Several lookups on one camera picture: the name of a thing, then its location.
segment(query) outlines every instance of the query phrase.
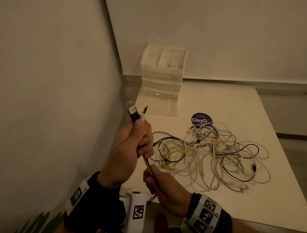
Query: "white storage box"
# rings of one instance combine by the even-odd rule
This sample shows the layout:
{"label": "white storage box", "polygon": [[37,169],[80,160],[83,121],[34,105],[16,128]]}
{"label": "white storage box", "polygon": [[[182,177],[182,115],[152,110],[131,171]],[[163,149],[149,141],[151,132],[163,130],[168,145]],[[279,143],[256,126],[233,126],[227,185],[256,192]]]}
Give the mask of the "white storage box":
{"label": "white storage box", "polygon": [[144,50],[139,98],[144,104],[158,104],[157,108],[150,108],[148,103],[148,114],[177,115],[187,53],[186,48],[163,45],[148,45]]}

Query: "person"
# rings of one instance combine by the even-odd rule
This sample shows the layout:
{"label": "person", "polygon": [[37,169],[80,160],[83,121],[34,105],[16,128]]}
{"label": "person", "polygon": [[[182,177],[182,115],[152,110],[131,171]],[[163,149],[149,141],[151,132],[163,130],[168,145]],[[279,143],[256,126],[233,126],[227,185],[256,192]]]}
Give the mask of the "person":
{"label": "person", "polygon": [[[88,180],[90,188],[84,193],[84,198],[80,199],[69,216],[65,215],[64,221],[56,229],[56,233],[91,233],[98,229],[104,232],[121,232],[126,212],[123,202],[119,201],[119,189],[132,175],[138,158],[141,155],[149,158],[153,154],[151,125],[141,119],[136,120],[135,123],[130,121],[117,132],[105,166]],[[195,215],[201,199],[206,198],[211,201],[210,203],[215,202],[206,195],[188,192],[170,173],[160,171],[157,166],[151,165],[151,168],[155,179],[150,176],[148,169],[143,173],[143,181],[149,191],[157,195],[160,204],[169,213],[186,217],[186,225],[182,225],[181,229],[170,229],[167,232],[212,232],[212,229],[206,231],[207,227],[198,229],[196,226],[194,229],[188,223]],[[218,211],[217,216],[219,218],[216,220],[213,232],[257,232],[244,223],[231,218],[222,209]]]}

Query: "table top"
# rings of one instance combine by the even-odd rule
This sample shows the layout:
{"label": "table top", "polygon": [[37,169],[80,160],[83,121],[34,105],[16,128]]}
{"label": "table top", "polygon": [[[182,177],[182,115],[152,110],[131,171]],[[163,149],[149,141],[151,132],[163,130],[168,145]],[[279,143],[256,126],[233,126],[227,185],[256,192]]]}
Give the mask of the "table top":
{"label": "table top", "polygon": [[[216,191],[205,192],[219,203],[232,217],[272,226],[307,231],[307,203],[278,141],[275,131],[253,86],[183,81],[181,101],[177,116],[147,115],[153,132],[163,131],[181,139],[192,126],[195,113],[208,114],[213,121],[224,123],[237,137],[237,141],[253,141],[264,146],[270,156],[263,164],[271,173],[266,184],[250,185],[243,193],[234,192],[224,185]],[[155,134],[154,141],[164,137]],[[211,171],[210,160],[204,159],[204,170]],[[139,159],[130,179],[122,185],[121,194],[128,190],[149,191],[143,183],[146,165]],[[265,169],[256,173],[255,179],[264,181]],[[196,192],[190,178],[175,176],[188,191]]]}

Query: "round sticker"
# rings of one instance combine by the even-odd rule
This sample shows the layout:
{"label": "round sticker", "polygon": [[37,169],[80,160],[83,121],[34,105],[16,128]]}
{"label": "round sticker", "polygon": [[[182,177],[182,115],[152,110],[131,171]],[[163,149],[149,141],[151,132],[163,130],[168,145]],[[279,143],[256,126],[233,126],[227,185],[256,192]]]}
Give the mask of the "round sticker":
{"label": "round sticker", "polygon": [[195,113],[191,118],[192,124],[211,123],[211,117],[204,113]]}

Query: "fingernail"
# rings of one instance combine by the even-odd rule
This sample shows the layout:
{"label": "fingernail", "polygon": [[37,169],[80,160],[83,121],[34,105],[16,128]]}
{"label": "fingernail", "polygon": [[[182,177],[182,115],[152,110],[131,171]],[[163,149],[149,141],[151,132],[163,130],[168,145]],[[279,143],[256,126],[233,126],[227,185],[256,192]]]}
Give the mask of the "fingernail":
{"label": "fingernail", "polygon": [[135,128],[141,128],[142,127],[142,120],[141,119],[137,119],[136,122],[134,123],[134,127]]}

